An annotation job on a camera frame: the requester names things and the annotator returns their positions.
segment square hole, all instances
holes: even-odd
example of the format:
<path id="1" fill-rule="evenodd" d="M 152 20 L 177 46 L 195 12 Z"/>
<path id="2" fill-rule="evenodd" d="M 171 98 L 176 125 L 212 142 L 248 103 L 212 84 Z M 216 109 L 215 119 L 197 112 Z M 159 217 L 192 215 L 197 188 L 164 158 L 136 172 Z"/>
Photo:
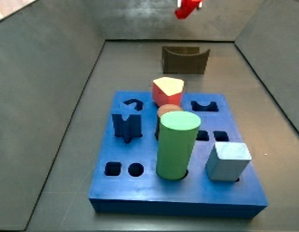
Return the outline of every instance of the square hole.
<path id="1" fill-rule="evenodd" d="M 207 130 L 199 130 L 196 141 L 208 141 L 209 134 Z"/>
<path id="2" fill-rule="evenodd" d="M 120 162 L 108 162 L 105 165 L 105 175 L 119 176 L 121 174 L 123 164 Z"/>
<path id="3" fill-rule="evenodd" d="M 228 135 L 224 131 L 213 131 L 216 141 L 229 141 Z"/>

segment red block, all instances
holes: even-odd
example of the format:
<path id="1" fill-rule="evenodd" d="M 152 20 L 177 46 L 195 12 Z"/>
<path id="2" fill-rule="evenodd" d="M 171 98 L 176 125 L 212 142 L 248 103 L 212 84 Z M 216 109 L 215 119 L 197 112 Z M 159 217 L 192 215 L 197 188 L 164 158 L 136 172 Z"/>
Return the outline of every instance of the red block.
<path id="1" fill-rule="evenodd" d="M 152 95 L 159 106 L 164 104 L 181 105 L 184 81 L 163 77 L 153 81 Z"/>

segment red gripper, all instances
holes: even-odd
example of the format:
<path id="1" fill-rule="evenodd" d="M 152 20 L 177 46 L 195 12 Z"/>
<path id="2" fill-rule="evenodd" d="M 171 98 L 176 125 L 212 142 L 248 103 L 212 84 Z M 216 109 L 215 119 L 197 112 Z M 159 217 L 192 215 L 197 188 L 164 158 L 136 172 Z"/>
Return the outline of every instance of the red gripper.
<path id="1" fill-rule="evenodd" d="M 181 7 L 175 10 L 177 19 L 185 19 L 192 11 L 199 7 L 201 0 L 181 0 Z"/>

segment blue foam base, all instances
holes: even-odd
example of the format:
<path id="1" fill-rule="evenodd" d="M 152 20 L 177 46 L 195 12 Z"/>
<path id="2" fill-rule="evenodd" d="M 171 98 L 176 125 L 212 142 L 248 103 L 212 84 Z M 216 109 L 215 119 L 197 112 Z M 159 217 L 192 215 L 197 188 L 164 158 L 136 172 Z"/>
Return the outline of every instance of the blue foam base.
<path id="1" fill-rule="evenodd" d="M 221 94 L 187 93 L 181 107 L 201 117 L 201 135 L 196 140 L 188 164 L 188 175 L 181 180 L 167 180 L 156 174 L 159 141 L 155 138 L 157 106 L 151 92 L 116 92 L 112 109 L 120 102 L 137 99 L 144 102 L 141 112 L 141 138 L 131 143 L 115 137 L 112 119 L 105 129 L 97 166 L 89 190 L 89 200 L 97 212 L 252 218 L 267 207 L 254 164 L 240 175 L 237 182 L 211 181 L 205 172 L 216 140 L 243 142 L 225 98 Z M 192 102 L 208 105 L 216 102 L 217 111 L 205 107 L 193 108 Z M 121 171 L 105 171 L 107 164 L 121 163 Z M 144 172 L 139 177 L 129 174 L 128 168 L 140 163 Z"/>

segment cylinder top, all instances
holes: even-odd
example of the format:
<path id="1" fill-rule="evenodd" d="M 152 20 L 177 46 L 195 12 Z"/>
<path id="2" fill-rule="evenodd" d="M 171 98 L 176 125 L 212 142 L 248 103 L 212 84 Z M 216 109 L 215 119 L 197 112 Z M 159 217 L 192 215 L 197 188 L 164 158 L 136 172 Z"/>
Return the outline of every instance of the cylinder top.
<path id="1" fill-rule="evenodd" d="M 161 116 L 161 124 L 177 131 L 188 131 L 201 126 L 201 118 L 192 112 L 171 111 Z"/>

